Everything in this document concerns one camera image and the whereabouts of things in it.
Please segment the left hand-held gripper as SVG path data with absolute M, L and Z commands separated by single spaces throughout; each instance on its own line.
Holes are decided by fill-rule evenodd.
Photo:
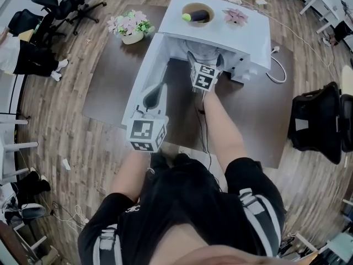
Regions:
M 139 96 L 138 110 L 134 110 L 127 122 L 126 140 L 135 151 L 158 152 L 167 135 L 169 118 L 166 115 L 144 113 L 149 110 L 165 112 L 167 105 L 167 85 L 154 84 Z

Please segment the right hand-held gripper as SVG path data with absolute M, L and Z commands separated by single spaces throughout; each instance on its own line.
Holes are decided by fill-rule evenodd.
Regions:
M 190 74 L 192 86 L 203 91 L 211 91 L 217 83 L 218 75 L 224 70 L 223 56 L 218 55 L 216 68 L 198 63 L 191 51 L 187 51 L 186 56 L 189 65 L 192 66 Z

